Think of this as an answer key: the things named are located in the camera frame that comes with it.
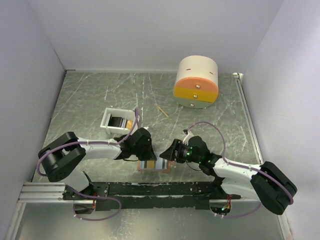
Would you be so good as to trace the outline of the pink leather card holder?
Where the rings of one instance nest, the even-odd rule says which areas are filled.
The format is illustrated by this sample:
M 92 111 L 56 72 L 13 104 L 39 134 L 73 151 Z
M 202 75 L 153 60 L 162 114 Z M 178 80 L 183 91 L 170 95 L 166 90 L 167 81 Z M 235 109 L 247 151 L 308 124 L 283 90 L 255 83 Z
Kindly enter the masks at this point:
M 139 171 L 145 172 L 161 172 L 161 173 L 169 173 L 170 163 L 165 159 L 158 160 L 148 160 L 148 161 L 140 161 L 138 164 Z

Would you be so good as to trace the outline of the gold striped card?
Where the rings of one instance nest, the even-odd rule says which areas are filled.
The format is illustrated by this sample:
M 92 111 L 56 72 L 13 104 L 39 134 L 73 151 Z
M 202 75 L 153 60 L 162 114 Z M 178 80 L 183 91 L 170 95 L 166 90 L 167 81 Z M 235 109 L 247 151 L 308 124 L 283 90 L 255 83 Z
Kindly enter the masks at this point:
M 140 169 L 141 170 L 155 170 L 156 169 L 156 161 L 154 161 L 154 160 L 141 161 Z

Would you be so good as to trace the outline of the white card storage box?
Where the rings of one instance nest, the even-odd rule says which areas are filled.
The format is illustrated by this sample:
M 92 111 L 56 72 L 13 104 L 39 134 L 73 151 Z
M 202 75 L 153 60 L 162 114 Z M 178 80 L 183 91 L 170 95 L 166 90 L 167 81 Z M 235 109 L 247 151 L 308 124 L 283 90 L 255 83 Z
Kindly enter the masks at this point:
M 133 122 L 132 129 L 121 128 L 121 118 L 126 118 Z M 100 122 L 100 128 L 104 129 L 108 135 L 127 135 L 130 131 L 132 133 L 138 129 L 140 116 L 134 110 L 109 108 L 104 109 L 103 117 Z

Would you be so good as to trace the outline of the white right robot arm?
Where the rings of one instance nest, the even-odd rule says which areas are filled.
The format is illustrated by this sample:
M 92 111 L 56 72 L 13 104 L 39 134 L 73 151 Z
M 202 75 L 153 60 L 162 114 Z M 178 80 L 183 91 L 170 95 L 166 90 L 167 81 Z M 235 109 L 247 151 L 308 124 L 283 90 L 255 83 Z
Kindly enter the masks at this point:
M 218 199 L 240 196 L 256 200 L 276 215 L 282 215 L 293 204 L 298 191 L 274 163 L 250 165 L 223 159 L 210 152 L 200 136 L 193 136 L 187 142 L 175 139 L 159 156 L 179 164 L 198 164 L 205 175 L 214 177 L 210 195 Z

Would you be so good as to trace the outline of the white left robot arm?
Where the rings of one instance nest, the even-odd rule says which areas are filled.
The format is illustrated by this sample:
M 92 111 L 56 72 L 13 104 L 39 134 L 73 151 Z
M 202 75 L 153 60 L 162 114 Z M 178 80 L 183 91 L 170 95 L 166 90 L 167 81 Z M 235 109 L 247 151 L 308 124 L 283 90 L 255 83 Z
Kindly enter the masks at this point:
M 52 183 L 64 183 L 86 200 L 93 195 L 94 184 L 84 171 L 77 170 L 80 162 L 97 159 L 131 162 L 131 157 L 139 161 L 157 159 L 151 134 L 143 127 L 107 140 L 84 139 L 69 131 L 39 151 L 36 171 Z

